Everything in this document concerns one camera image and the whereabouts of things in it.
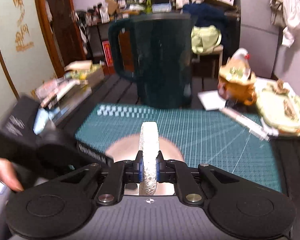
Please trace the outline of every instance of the refrigerator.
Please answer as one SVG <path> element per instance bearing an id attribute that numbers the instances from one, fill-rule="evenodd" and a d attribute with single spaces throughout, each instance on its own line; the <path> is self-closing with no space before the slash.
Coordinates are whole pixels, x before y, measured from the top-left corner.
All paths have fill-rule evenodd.
<path id="1" fill-rule="evenodd" d="M 256 76 L 270 78 L 278 46 L 279 28 L 271 24 L 270 0 L 237 0 L 241 11 L 240 48 L 250 54 Z"/>

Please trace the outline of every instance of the metal screw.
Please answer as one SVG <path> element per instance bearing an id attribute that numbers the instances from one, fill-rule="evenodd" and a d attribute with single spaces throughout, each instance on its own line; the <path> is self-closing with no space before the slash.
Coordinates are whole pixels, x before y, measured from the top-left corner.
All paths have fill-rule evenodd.
<path id="1" fill-rule="evenodd" d="M 98 197 L 98 200 L 103 203 L 109 203 L 114 200 L 114 196 L 111 194 L 102 194 Z"/>
<path id="2" fill-rule="evenodd" d="M 188 194 L 186 199 L 190 202 L 198 202 L 202 199 L 202 197 L 199 194 Z"/>

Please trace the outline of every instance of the mug handle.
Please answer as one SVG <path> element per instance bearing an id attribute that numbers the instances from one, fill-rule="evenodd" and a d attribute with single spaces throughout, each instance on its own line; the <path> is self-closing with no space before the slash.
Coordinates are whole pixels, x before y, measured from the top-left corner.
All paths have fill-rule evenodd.
<path id="1" fill-rule="evenodd" d="M 246 106 L 251 106 L 253 104 L 255 104 L 257 101 L 257 93 L 253 90 L 252 94 L 251 94 L 251 100 L 246 99 L 243 103 Z"/>
<path id="2" fill-rule="evenodd" d="M 128 72 L 124 70 L 123 60 L 119 45 L 119 33 L 123 28 L 130 26 L 130 19 L 122 19 L 117 22 L 114 22 L 110 25 L 108 30 L 109 43 L 111 48 L 111 54 L 113 58 L 114 70 L 119 76 L 125 78 L 131 82 L 136 82 L 137 78 L 135 73 Z"/>

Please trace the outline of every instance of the cutting mat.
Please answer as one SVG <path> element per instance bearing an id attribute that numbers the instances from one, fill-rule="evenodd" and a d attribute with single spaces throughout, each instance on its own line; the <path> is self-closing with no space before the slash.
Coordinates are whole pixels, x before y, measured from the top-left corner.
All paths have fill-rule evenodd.
<path id="1" fill-rule="evenodd" d="M 247 117 L 260 123 L 257 115 Z M 209 163 L 282 191 L 270 144 L 218 111 L 99 104 L 75 137 L 104 152 L 120 138 L 140 133 L 142 122 L 148 121 L 157 122 L 159 135 L 179 148 L 189 167 Z"/>

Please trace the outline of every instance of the brown drawing on wall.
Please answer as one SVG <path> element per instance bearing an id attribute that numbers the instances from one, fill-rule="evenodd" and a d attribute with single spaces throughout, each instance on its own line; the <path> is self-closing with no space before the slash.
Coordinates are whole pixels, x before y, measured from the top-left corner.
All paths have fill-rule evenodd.
<path id="1" fill-rule="evenodd" d="M 20 9 L 20 18 L 17 21 L 17 26 L 20 27 L 20 31 L 17 31 L 16 33 L 16 50 L 17 52 L 20 51 L 26 51 L 29 48 L 32 48 L 34 46 L 34 43 L 32 41 L 28 43 L 24 43 L 25 35 L 30 37 L 29 29 L 27 24 L 23 24 L 23 18 L 25 16 L 25 8 L 23 5 L 23 0 L 13 0 L 14 6 L 18 9 Z"/>

